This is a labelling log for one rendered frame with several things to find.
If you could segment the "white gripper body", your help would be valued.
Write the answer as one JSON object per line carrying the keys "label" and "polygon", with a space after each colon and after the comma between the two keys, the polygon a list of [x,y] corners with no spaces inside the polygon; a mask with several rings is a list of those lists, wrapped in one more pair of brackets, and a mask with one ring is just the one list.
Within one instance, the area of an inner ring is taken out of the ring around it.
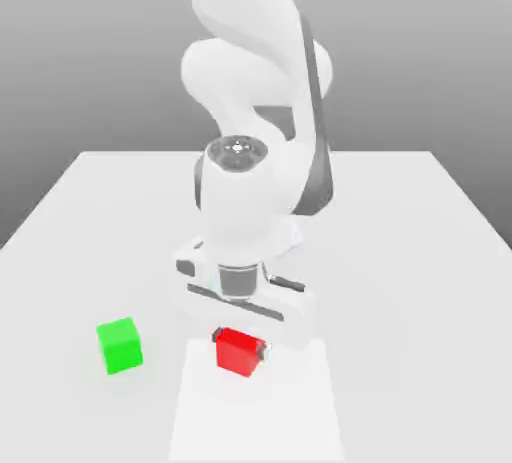
{"label": "white gripper body", "polygon": [[273,345],[303,348],[312,338],[316,298],[265,281],[251,295],[235,297],[219,282],[187,280],[177,289],[177,306],[211,330],[228,327]]}

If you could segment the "small red cube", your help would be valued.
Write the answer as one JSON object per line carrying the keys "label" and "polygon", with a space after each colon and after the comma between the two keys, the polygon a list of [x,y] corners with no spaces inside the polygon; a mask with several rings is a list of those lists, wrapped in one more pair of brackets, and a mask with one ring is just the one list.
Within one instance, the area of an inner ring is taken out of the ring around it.
{"label": "small red cube", "polygon": [[217,366],[249,378],[261,362],[257,349],[263,341],[243,332],[221,327],[221,334],[215,342]]}

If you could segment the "small green cube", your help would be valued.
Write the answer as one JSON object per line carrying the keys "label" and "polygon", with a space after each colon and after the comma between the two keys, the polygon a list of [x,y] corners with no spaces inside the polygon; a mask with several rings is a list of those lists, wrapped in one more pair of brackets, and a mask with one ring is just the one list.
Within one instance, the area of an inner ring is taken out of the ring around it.
{"label": "small green cube", "polygon": [[108,375],[143,364],[141,338],[131,317],[100,324],[96,334]]}

